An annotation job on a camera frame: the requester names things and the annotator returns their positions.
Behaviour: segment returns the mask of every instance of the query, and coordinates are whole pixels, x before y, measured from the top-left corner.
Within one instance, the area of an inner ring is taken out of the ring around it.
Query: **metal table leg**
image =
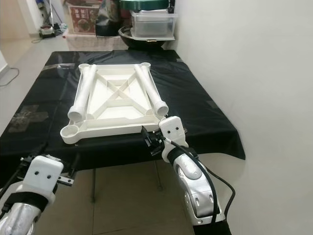
[[[155,170],[156,170],[157,189],[159,191],[163,191],[163,186],[162,186],[162,183],[161,183],[160,174],[158,172],[157,161],[154,161],[154,165],[155,165]]]
[[[95,191],[96,191],[96,168],[92,170],[92,187],[91,187],[91,202],[95,202]]]

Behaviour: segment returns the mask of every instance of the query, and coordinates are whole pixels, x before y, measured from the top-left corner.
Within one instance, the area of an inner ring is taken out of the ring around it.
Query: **electrical cord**
[[[208,183],[210,184],[211,189],[212,189],[212,194],[213,194],[213,215],[212,215],[211,224],[215,224],[217,211],[218,211],[217,195],[216,195],[216,190],[214,188],[214,184],[213,184],[209,174],[206,172],[206,170],[203,168],[203,166],[200,164],[200,162],[194,156],[192,156],[191,153],[189,153],[187,150],[185,150],[183,147],[181,147],[179,144],[175,143],[174,141],[172,141],[172,140],[170,140],[168,138],[165,138],[165,137],[163,137],[163,139],[165,141],[167,141],[168,143],[172,144],[173,146],[175,146],[176,148],[178,148],[179,150],[181,150],[182,152],[184,152],[197,165],[197,167],[200,168],[202,173],[205,175],[206,180],[208,181]]]
[[[191,160],[197,165],[197,163],[195,162],[195,161],[197,161],[196,159],[195,159],[195,157],[194,156],[192,156],[188,151],[186,151],[183,147],[181,147],[180,145],[178,145],[177,143],[175,143],[174,141],[171,141],[170,139],[168,139],[168,138],[165,138],[164,140],[166,140],[167,142],[169,142],[170,144],[172,144],[172,145],[174,145],[175,147],[177,147],[178,149],[180,149],[181,151],[183,151],[189,158],[191,158]],[[236,191],[235,191],[235,189],[234,189],[234,187],[229,183],[229,182],[227,182],[226,180],[224,180],[222,177],[220,177],[220,176],[218,176],[217,174],[215,174],[213,171],[211,171],[209,168],[207,168],[207,167],[205,167],[205,169],[207,170],[207,172],[209,172],[211,175],[213,175],[215,178],[217,178],[218,180],[220,180],[220,181],[222,181],[225,185],[227,185],[229,188],[230,188],[230,190],[231,190],[231,192],[232,192],[232,194],[231,194],[231,196],[230,196],[230,198],[229,198],[229,200],[228,200],[228,203],[227,203],[227,205],[226,205],[226,207],[225,207],[225,211],[224,211],[224,215],[225,215],[225,218],[226,218],[226,220],[227,220],[227,214],[228,214],[228,211],[229,211],[229,208],[230,208],[230,206],[231,206],[231,203],[233,202],[233,200],[234,200],[234,198],[235,198],[235,195],[236,195]]]
[[[0,214],[0,220],[4,217],[4,215],[5,215],[5,212],[2,212],[2,213]]]
[[[227,182],[225,179],[221,178],[220,176],[218,176],[217,174],[215,174],[214,172],[212,172],[209,168],[207,168],[207,167],[205,167],[205,168],[206,168],[206,170],[207,170],[211,175],[213,175],[215,178],[217,178],[218,180],[220,180],[220,181],[222,181],[224,184],[226,184],[226,185],[230,188],[230,190],[231,190],[231,192],[232,192],[232,193],[231,193],[231,196],[230,196],[230,198],[229,198],[229,200],[228,200],[228,203],[227,203],[227,205],[226,205],[226,207],[225,207],[225,211],[224,211],[225,217],[226,217],[226,219],[227,219],[227,214],[228,214],[230,205],[231,205],[231,203],[233,202],[233,200],[234,200],[234,198],[235,198],[236,191],[235,191],[235,189],[233,188],[233,186],[232,186],[229,182]]]
[[[4,84],[4,85],[0,84],[0,87],[5,87],[5,86],[9,85],[15,78],[17,78],[20,75],[20,70],[18,68],[10,68],[10,69],[16,70],[18,73],[10,81],[8,81],[6,84]]]
[[[42,41],[42,38],[34,39],[31,43],[39,43]]]
[[[3,195],[5,194],[5,192],[8,190],[8,188],[10,187],[11,184],[13,184],[14,180],[16,179],[17,175],[19,174],[19,172],[21,171],[21,166],[19,166],[17,168],[17,170],[14,172],[14,174],[11,176],[11,178],[8,180],[8,182],[6,182],[6,184],[3,186],[3,188],[0,191],[0,199],[3,197]]]
[[[49,12],[48,12],[46,18],[44,18],[43,25],[46,25],[46,24],[49,24],[49,23],[50,23],[50,22],[49,22],[49,21],[50,21],[50,20],[49,20],[50,14],[51,14],[51,10],[49,10]]]

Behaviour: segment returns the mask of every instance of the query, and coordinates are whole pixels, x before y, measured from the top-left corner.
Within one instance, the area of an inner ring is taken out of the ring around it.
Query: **black plastic sheet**
[[[46,140],[45,152],[69,163],[79,152],[78,169],[161,159],[160,155],[150,155],[139,133],[82,139],[77,145],[65,144],[60,136],[61,128],[68,124],[67,112],[75,99],[80,75],[78,65],[142,62],[151,63],[159,94],[169,106],[169,115],[181,118],[191,147],[199,154],[219,152],[245,159],[237,130],[175,51],[62,51],[52,53],[14,115],[15,119],[33,119],[24,120],[27,126],[22,131],[12,132],[13,118],[0,138],[0,186],[13,173],[19,159]],[[27,108],[33,113],[22,115]],[[34,119],[38,113],[41,118]]]

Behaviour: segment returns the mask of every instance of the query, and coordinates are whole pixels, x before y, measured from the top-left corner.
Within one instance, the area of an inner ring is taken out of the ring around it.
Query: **plastic storage box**
[[[159,13],[158,11],[131,12],[132,36],[134,38],[174,40],[174,28],[177,14]]]

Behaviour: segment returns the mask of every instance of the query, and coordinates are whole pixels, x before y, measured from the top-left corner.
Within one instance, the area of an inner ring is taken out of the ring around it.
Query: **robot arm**
[[[5,201],[1,210],[0,235],[32,235],[35,223],[55,200],[57,183],[71,186],[73,179],[60,176],[63,164],[50,155],[21,159],[28,167],[22,184]]]
[[[164,161],[173,166],[185,192],[184,199],[195,234],[230,235],[214,185],[196,152],[188,147],[180,118],[162,120],[159,130],[152,135],[144,127],[141,133],[151,153],[155,155],[162,151]]]

